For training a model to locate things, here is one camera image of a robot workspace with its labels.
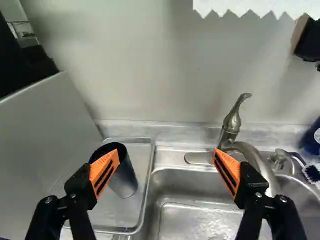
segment metal cup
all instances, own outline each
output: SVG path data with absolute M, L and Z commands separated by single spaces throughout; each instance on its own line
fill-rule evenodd
M 118 151 L 120 164 L 110 178 L 108 186 L 120 198 L 126 199 L 131 197 L 138 189 L 138 180 L 125 145 L 119 142 L 110 142 L 102 145 L 91 155 L 89 163 L 92 164 L 114 149 Z

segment stainless steel sink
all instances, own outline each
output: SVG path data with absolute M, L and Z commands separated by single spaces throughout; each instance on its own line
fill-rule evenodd
M 216 169 L 188 164 L 186 149 L 158 148 L 145 218 L 132 240 L 234 240 L 243 212 L 234 204 Z M 301 175 L 277 174 L 284 195 L 296 204 L 309 240 L 319 239 L 320 194 Z M 260 240 L 270 240 L 267 222 Z

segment faucet spout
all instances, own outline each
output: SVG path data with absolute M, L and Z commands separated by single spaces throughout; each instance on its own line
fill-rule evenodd
M 269 197 L 273 197 L 281 193 L 278 180 L 272 171 L 271 167 L 265 162 L 259 151 L 249 143 L 243 141 L 230 141 L 223 142 L 221 150 L 224 152 L 237 151 L 243 154 L 246 161 L 251 164 L 265 180 L 269 183 L 269 188 L 265 191 L 265 194 Z

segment dish brush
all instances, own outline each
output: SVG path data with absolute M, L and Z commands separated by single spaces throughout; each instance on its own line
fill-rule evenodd
M 310 184 L 320 188 L 320 163 L 307 164 L 302 172 Z

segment gray panel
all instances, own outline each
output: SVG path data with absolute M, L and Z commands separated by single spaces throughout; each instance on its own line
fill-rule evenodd
M 38 201 L 59 189 L 101 142 L 65 72 L 2 99 L 0 237 L 24 239 Z

